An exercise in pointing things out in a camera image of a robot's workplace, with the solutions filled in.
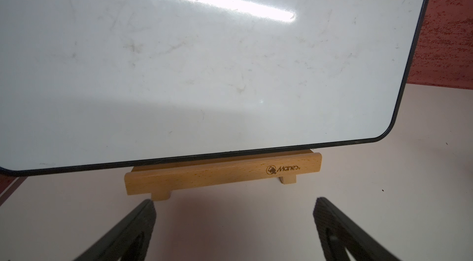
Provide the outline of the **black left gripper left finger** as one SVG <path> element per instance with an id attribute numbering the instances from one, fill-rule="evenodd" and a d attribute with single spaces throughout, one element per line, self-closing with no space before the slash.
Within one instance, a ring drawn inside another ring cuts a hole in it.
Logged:
<path id="1" fill-rule="evenodd" d="M 146 199 L 76 258 L 78 261 L 143 261 L 147 255 L 156 210 Z"/>

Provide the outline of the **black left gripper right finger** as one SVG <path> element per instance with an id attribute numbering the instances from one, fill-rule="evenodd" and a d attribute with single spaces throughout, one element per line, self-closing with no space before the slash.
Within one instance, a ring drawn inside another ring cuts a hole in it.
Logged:
<path id="1" fill-rule="evenodd" d="M 327 261 L 396 261 L 398 258 L 327 198 L 317 198 L 313 217 Z"/>

